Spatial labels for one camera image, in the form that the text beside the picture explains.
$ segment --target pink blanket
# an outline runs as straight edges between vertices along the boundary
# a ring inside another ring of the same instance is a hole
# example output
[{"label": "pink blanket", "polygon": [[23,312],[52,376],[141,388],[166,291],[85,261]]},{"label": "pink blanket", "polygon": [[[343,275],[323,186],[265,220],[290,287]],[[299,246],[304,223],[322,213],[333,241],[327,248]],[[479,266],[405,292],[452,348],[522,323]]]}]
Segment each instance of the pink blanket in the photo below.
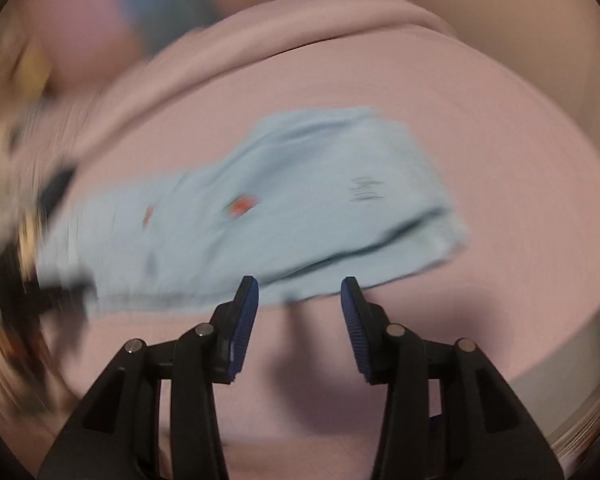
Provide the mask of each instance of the pink blanket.
[{"label": "pink blanket", "polygon": [[[16,159],[46,174],[80,160],[71,202],[219,160],[272,112],[357,105],[409,125],[472,233],[450,264],[369,297],[422,337],[476,340],[515,380],[600,307],[600,159],[548,98],[407,2],[249,9],[121,78],[82,127],[29,136]],[[175,338],[203,319],[93,319],[66,359],[68,381],[85,391],[127,339]],[[262,310],[243,373],[216,393],[222,438],[240,443],[226,450],[233,478],[368,477],[383,391],[357,373],[337,298]],[[543,407],[523,400],[541,420]]]}]

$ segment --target black object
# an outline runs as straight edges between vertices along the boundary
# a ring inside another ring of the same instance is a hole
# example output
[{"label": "black object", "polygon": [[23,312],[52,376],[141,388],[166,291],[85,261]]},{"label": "black object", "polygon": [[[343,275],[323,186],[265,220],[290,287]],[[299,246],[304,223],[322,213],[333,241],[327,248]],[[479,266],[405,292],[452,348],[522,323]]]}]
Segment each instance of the black object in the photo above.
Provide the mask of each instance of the black object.
[{"label": "black object", "polygon": [[[170,379],[174,480],[228,480],[212,384],[229,384],[242,369],[257,303],[257,283],[247,277],[232,302],[177,341],[127,342],[62,429],[38,479],[160,479],[158,397]],[[436,478],[563,478],[530,415],[473,342],[433,343],[391,324],[354,278],[342,284],[342,307],[360,371],[389,385],[372,480],[432,478],[429,378],[442,384],[444,467]]]},{"label": "black object", "polygon": [[78,405],[46,457],[38,480],[158,479],[160,382],[171,380],[174,480],[228,478],[212,384],[231,383],[258,307],[245,277],[233,301],[176,341],[120,349]]},{"label": "black object", "polygon": [[[40,220],[44,225],[61,203],[75,174],[75,167],[63,168],[43,189],[37,203]],[[37,330],[40,315],[63,303],[80,301],[91,283],[78,283],[71,289],[60,286],[40,287],[37,280],[24,282],[18,259],[17,235],[0,253],[0,314],[8,330],[15,330],[22,338]]]},{"label": "black object", "polygon": [[440,380],[443,473],[454,480],[558,480],[562,468],[520,400],[468,339],[420,339],[367,303],[355,278],[342,310],[360,372],[389,385],[372,480],[427,478],[428,379]]}]

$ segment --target light blue towel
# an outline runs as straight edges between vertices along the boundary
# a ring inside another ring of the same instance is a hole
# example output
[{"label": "light blue towel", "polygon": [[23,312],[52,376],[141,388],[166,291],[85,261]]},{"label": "light blue towel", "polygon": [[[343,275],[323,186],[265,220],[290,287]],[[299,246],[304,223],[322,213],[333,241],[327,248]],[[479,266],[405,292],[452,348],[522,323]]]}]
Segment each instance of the light blue towel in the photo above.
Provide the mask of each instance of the light blue towel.
[{"label": "light blue towel", "polygon": [[464,235],[403,124],[308,109],[265,118],[219,164],[91,198],[52,227],[37,266],[43,285],[90,276],[101,299],[197,310],[245,274],[261,304],[334,294],[346,276],[378,285],[442,262]]}]

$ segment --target yellow object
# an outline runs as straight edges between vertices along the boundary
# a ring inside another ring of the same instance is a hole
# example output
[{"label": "yellow object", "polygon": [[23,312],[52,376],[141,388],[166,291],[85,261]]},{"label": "yellow object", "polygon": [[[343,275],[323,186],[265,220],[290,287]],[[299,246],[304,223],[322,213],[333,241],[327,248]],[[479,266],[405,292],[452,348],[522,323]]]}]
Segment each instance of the yellow object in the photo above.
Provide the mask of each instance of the yellow object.
[{"label": "yellow object", "polygon": [[23,281],[36,274],[36,246],[42,232],[42,220],[36,210],[27,211],[18,225],[18,260]]},{"label": "yellow object", "polygon": [[50,75],[51,63],[42,48],[35,41],[30,42],[22,51],[13,73],[16,88],[23,97],[35,100],[45,91]]}]

